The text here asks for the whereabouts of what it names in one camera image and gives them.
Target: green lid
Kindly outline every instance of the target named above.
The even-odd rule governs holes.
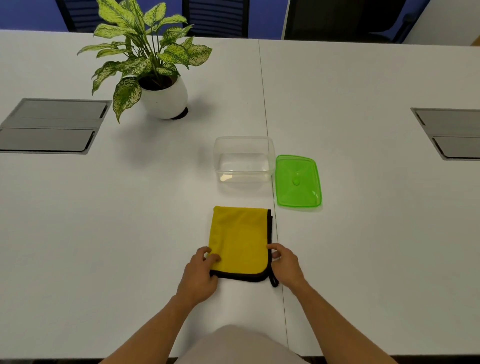
[[[281,155],[276,158],[276,203],[288,207],[317,207],[322,190],[313,159]]]

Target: beige pants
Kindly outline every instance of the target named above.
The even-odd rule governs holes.
[[[263,334],[230,325],[200,339],[175,364],[305,364],[305,361]]]

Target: black office chair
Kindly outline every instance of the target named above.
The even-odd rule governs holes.
[[[250,0],[182,0],[189,36],[248,38]]]
[[[96,0],[56,0],[60,14],[69,32],[93,33],[104,23],[98,16]]]
[[[290,0],[284,39],[396,43],[417,20],[404,16],[395,37],[373,34],[390,29],[406,0]]]

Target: forearm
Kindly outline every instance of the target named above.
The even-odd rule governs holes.
[[[328,364],[396,363],[308,283],[292,292],[297,296]]]
[[[167,361],[173,343],[192,308],[178,296],[169,303],[103,364],[162,364]]]

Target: yellow towel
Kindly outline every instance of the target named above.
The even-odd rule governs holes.
[[[222,260],[214,263],[211,274],[250,282],[270,277],[276,287],[271,251],[266,248],[271,240],[270,210],[215,206],[208,246],[211,254],[220,255]]]

